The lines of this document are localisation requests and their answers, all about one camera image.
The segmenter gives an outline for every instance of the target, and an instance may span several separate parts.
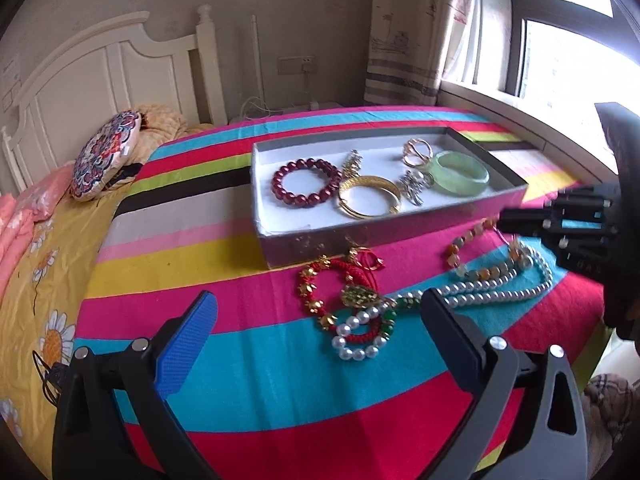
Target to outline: round patterned pillow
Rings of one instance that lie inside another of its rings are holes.
[[[97,196],[124,166],[138,140],[142,116],[127,110],[113,117],[84,145],[74,166],[70,193],[79,202]]]

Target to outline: gray wall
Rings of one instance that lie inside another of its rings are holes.
[[[247,97],[257,95],[251,14],[258,16],[264,89],[270,107],[305,101],[302,76],[278,76],[276,58],[316,54],[318,73],[310,87],[319,102],[343,105],[362,100],[367,64],[371,0],[26,0],[0,40],[0,66],[20,53],[24,81],[54,48],[76,32],[136,10],[149,10],[145,27],[156,41],[194,33],[199,4],[212,5],[227,115],[238,115]],[[0,112],[13,132],[15,118]],[[15,189],[4,157],[0,189]]]

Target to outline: striped tablecloth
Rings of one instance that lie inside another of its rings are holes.
[[[123,349],[179,316],[203,288],[220,307],[184,386],[168,402],[190,438],[225,479],[413,479],[451,434],[470,397],[460,392],[417,314],[402,314],[375,360],[343,362],[295,293],[299,267],[267,270],[251,221],[252,144],[275,137],[375,127],[451,126],[482,142],[529,182],[539,204],[575,184],[504,128],[462,110],[342,108],[226,126],[159,148],[120,204],[98,255],[78,318],[75,345]],[[441,286],[446,244],[469,225],[374,248],[386,269],[383,294]],[[540,244],[532,243],[539,248]],[[498,261],[504,247],[486,234],[465,247],[472,266]],[[545,250],[548,261],[552,259]],[[318,279],[338,304],[332,273]],[[487,335],[517,348],[561,344],[585,382],[606,342],[602,291],[554,269],[542,297],[467,308]],[[535,283],[536,272],[513,282]],[[511,399],[487,453],[495,459],[520,397]],[[156,465],[126,398],[117,395],[141,459]]]

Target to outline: power socket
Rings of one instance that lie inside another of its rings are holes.
[[[290,56],[278,58],[278,75],[315,74],[318,71],[316,56]]]

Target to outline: screw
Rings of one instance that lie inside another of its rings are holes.
[[[135,352],[142,352],[143,350],[146,350],[148,346],[149,339],[147,339],[146,337],[139,337],[138,339],[135,339],[133,343],[131,343],[131,348],[133,348]]]
[[[549,351],[553,357],[557,357],[558,359],[564,357],[564,349],[560,345],[551,345]]]
[[[89,355],[89,349],[86,346],[81,346],[74,352],[74,356],[76,359],[84,359]]]
[[[499,335],[494,335],[493,337],[489,338],[489,344],[496,350],[504,350],[505,348],[507,348],[507,342]]]

